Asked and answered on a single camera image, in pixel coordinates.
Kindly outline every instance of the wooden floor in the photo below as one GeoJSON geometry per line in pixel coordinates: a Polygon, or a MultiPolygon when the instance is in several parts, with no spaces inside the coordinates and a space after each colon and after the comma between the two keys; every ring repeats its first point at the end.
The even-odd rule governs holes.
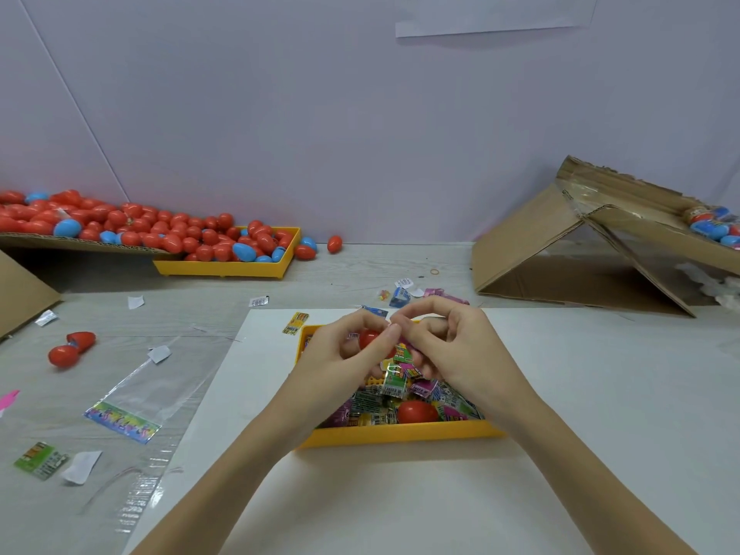
{"type": "MultiPolygon", "coordinates": [[[[563,249],[584,252],[569,242],[562,242],[563,249]]],[[[324,252],[316,261],[294,261],[281,281],[166,278],[145,257],[115,254],[70,258],[50,252],[26,257],[24,263],[62,292],[64,301],[54,307],[58,320],[43,328],[30,324],[0,344],[0,394],[21,390],[0,419],[0,490],[5,502],[0,550],[4,555],[121,552],[141,510],[157,494],[158,477],[209,383],[145,446],[83,418],[88,407],[146,359],[149,347],[186,336],[177,343],[177,356],[167,362],[197,369],[208,350],[208,372],[227,353],[227,337],[241,326],[251,298],[267,294],[268,308],[296,311],[383,307],[378,290],[392,289],[402,277],[422,288],[443,288],[475,306],[531,305],[475,294],[470,254],[470,244],[346,246],[335,256],[324,252]],[[432,269],[439,274],[431,274],[432,269]],[[130,311],[126,297],[140,295],[146,304],[130,311]],[[47,353],[73,331],[94,331],[98,344],[76,367],[56,373],[47,353]],[[13,467],[13,461],[39,440],[70,454],[103,454],[81,487],[64,485],[59,475],[41,482],[13,467]]],[[[695,293],[685,282],[682,288],[676,290],[684,296],[695,293]]]]}

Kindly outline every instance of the white label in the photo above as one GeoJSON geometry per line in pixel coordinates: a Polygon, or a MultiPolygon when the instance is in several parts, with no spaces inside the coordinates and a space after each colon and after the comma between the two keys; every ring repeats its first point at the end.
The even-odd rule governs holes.
{"type": "Polygon", "coordinates": [[[255,308],[257,306],[266,306],[270,301],[270,296],[260,296],[259,298],[252,298],[249,301],[249,307],[255,308]]]}
{"type": "Polygon", "coordinates": [[[39,327],[45,326],[47,323],[51,323],[53,320],[58,319],[59,316],[50,309],[47,309],[39,318],[34,322],[39,327]]]}
{"type": "Polygon", "coordinates": [[[129,296],[129,309],[136,309],[143,306],[143,296],[129,296]]]}
{"type": "Polygon", "coordinates": [[[172,354],[170,347],[168,347],[167,345],[162,345],[162,346],[158,346],[150,350],[147,356],[152,359],[154,364],[159,364],[162,360],[167,358],[170,354],[172,354]]]}
{"type": "Polygon", "coordinates": [[[69,467],[61,472],[62,479],[75,485],[84,485],[102,453],[98,450],[76,454],[69,467]]]}

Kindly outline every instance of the left hand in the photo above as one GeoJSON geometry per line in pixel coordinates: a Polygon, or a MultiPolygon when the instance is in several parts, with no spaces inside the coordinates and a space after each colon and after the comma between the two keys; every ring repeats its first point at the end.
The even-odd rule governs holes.
{"type": "Polygon", "coordinates": [[[319,328],[265,411],[288,425],[299,446],[380,367],[400,336],[400,326],[365,309],[319,328]],[[382,333],[361,351],[347,336],[365,328],[382,333]]]}

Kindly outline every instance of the hand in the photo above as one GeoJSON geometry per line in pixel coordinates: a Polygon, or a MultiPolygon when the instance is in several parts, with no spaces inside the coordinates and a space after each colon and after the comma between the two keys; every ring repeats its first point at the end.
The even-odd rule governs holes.
{"type": "Polygon", "coordinates": [[[369,373],[375,368],[380,372],[380,361],[400,335],[401,327],[365,309],[321,327],[265,411],[271,418],[286,421],[299,446],[356,392],[369,373]],[[357,339],[347,336],[365,328],[382,332],[361,351],[357,339]]]}
{"type": "Polygon", "coordinates": [[[391,321],[416,349],[414,365],[426,378],[448,381],[500,426],[537,398],[482,309],[430,296],[404,306],[391,321]],[[442,317],[411,321],[423,314],[442,317]]]}

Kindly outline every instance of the crumpled plastic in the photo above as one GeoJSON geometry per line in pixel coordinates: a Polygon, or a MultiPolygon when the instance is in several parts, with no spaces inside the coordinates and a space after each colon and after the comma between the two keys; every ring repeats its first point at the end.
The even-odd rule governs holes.
{"type": "Polygon", "coordinates": [[[740,278],[726,277],[724,281],[717,280],[690,262],[683,262],[676,265],[676,268],[685,272],[695,283],[701,284],[699,291],[702,294],[711,296],[720,306],[740,314],[740,278]]]}

